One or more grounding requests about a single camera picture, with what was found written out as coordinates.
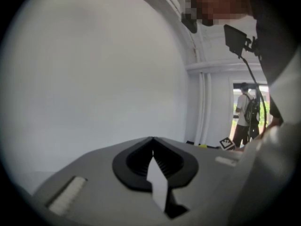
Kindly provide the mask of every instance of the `yellow object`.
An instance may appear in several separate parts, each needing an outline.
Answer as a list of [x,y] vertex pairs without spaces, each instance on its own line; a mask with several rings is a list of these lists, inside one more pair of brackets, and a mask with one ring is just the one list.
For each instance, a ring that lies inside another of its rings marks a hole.
[[198,146],[202,148],[207,148],[207,145],[198,145]]

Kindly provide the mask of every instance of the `doorway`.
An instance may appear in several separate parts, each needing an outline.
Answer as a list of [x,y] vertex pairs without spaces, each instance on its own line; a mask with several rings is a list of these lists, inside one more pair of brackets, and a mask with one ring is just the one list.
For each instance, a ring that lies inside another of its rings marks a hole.
[[[241,83],[234,83],[233,84],[233,120],[232,120],[232,126],[231,126],[231,132],[230,132],[230,138],[233,139],[235,128],[237,126],[238,122],[238,115],[235,113],[235,109],[237,106],[238,102],[238,97],[241,96],[241,91],[240,91],[240,85]],[[264,110],[263,110],[263,103],[261,101],[261,98],[259,96],[259,91],[256,89],[255,84],[253,83],[248,83],[249,85],[249,93],[258,101],[260,102],[260,120],[259,120],[259,133],[262,133],[263,131],[263,125],[264,125]],[[267,110],[267,126],[271,123],[272,121],[272,116],[269,114],[269,88],[266,84],[259,84],[259,90],[262,93],[265,107]]]

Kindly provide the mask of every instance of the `black cable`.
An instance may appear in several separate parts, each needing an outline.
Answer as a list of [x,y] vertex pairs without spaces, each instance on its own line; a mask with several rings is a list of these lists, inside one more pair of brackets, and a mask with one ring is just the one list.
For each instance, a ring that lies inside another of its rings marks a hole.
[[265,103],[264,103],[264,99],[263,99],[262,93],[261,93],[261,91],[259,90],[259,86],[258,86],[258,84],[257,84],[257,82],[256,82],[256,79],[255,79],[255,77],[254,77],[254,75],[253,75],[251,69],[250,69],[250,66],[249,66],[248,62],[246,61],[245,58],[243,58],[243,57],[241,57],[241,58],[242,58],[242,60],[244,61],[244,63],[246,64],[246,66],[248,67],[248,70],[249,70],[249,72],[250,72],[250,75],[251,75],[251,77],[252,77],[254,83],[255,83],[255,86],[256,86],[257,91],[258,91],[258,93],[259,93],[259,95],[260,95],[260,98],[262,99],[263,110],[264,110],[264,125],[263,125],[263,131],[262,131],[262,134],[261,134],[261,137],[262,137],[262,136],[264,135],[264,133],[265,133],[265,129],[266,129],[266,126],[267,126],[267,109],[265,108]]
[[252,107],[251,107],[251,118],[250,118],[249,139],[248,139],[248,142],[251,141],[251,125],[252,125]]

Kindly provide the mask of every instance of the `curved white wall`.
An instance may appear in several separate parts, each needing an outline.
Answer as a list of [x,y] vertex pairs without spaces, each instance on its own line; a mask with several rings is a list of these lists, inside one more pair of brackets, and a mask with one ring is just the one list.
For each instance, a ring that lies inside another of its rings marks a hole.
[[138,137],[183,141],[187,74],[172,34],[143,0],[26,3],[1,58],[2,152],[15,179]]

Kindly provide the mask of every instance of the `backpack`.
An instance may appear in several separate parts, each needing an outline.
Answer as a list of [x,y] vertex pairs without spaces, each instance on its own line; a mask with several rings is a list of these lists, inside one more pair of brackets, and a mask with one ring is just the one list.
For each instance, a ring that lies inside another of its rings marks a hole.
[[245,120],[250,125],[259,124],[259,110],[260,105],[256,98],[250,99],[247,94],[244,94],[249,99],[249,104],[246,107]]

